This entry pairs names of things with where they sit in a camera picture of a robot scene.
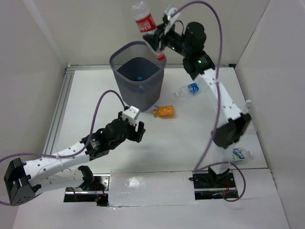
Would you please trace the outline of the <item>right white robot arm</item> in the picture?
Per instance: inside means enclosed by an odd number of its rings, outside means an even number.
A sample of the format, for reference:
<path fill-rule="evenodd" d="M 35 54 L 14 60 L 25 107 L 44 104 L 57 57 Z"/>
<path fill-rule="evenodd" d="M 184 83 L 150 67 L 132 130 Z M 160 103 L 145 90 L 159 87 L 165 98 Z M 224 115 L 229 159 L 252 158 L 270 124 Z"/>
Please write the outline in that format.
<path fill-rule="evenodd" d="M 242 112 L 219 80 L 219 68 L 204 51 L 206 34 L 202 24 L 190 22 L 185 31 L 178 34 L 174 24 L 145 23 L 141 33 L 158 58 L 162 58 L 166 47 L 183 57 L 184 69 L 215 109 L 215 124 L 207 145 L 207 149 L 214 150 L 213 165 L 208 167 L 208 182 L 219 187 L 229 173 L 232 150 L 245 133 L 250 114 Z"/>

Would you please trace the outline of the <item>red label plastic bottle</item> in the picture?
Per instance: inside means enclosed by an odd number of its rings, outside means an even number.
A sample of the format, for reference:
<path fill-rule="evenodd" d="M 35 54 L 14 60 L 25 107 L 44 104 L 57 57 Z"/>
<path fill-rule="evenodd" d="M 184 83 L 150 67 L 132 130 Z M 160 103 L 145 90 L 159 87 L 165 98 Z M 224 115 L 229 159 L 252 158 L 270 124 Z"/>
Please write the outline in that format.
<path fill-rule="evenodd" d="M 141 2 L 138 2 L 134 5 L 132 5 L 132 12 L 134 15 L 134 20 L 136 22 L 136 25 L 138 26 L 138 29 L 142 36 L 145 34 L 154 34 L 155 33 L 157 26 L 151 15 L 151 10 L 145 1 L 141 1 Z M 164 55 L 163 51 L 154 52 L 150 48 L 150 46 L 148 46 L 147 43 L 146 43 L 146 45 L 159 61 L 162 61 L 165 59 L 165 55 Z"/>

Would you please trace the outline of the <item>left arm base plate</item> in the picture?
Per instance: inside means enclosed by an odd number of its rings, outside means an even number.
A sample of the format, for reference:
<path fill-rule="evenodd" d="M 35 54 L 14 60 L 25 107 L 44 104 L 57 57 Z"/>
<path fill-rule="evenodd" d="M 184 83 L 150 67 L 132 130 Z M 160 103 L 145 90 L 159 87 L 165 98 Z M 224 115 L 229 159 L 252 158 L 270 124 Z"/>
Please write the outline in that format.
<path fill-rule="evenodd" d="M 93 174 L 94 182 L 86 190 L 80 187 L 67 187 L 64 193 L 64 203 L 85 203 L 92 202 L 99 207 L 109 205 L 108 193 L 110 174 Z"/>

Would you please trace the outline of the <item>orange juice bottle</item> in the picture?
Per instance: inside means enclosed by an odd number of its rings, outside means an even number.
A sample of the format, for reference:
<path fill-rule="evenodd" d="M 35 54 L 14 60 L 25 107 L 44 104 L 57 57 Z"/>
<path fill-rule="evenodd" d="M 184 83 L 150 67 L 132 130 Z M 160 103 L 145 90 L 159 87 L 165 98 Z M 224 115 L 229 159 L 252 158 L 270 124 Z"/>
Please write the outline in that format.
<path fill-rule="evenodd" d="M 173 105 L 159 107 L 157 109 L 153 109 L 153 116 L 160 118 L 172 118 L 175 116 Z"/>

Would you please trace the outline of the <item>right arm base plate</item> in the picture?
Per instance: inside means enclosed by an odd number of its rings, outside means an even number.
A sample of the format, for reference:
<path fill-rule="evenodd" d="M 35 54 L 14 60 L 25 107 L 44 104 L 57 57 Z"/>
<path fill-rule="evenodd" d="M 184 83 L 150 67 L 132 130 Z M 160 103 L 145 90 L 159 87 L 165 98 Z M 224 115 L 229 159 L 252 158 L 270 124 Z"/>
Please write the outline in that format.
<path fill-rule="evenodd" d="M 189 180 L 193 182 L 195 200 L 222 199 L 224 194 L 227 199 L 239 197 L 232 172 L 219 181 L 212 181 L 208 173 L 194 173 Z"/>

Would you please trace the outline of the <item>blue label plastic bottle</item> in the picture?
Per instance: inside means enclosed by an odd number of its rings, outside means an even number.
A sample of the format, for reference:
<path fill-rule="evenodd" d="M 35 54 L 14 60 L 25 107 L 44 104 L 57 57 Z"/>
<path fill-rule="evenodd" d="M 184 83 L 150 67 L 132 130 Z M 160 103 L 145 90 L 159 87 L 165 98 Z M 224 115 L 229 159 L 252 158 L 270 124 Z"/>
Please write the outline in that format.
<path fill-rule="evenodd" d="M 142 82 L 142 81 L 143 81 L 143 78 L 141 76 L 138 76 L 137 82 Z M 146 92 L 146 88 L 143 84 L 138 84 L 138 85 L 136 85 L 135 92 L 138 94 L 143 94 Z"/>

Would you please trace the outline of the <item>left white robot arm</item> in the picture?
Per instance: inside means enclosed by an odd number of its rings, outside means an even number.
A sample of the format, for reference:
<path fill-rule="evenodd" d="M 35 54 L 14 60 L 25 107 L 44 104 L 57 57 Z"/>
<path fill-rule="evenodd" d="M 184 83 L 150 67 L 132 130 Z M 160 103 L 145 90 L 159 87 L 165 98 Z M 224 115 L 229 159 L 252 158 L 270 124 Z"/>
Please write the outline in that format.
<path fill-rule="evenodd" d="M 10 161 L 4 175 L 9 205 L 19 206 L 41 193 L 63 187 L 91 189 L 94 176 L 86 163 L 108 155 L 126 139 L 141 142 L 145 129 L 144 123 L 137 121 L 140 113 L 131 106 L 104 128 L 67 149 L 36 160 Z"/>

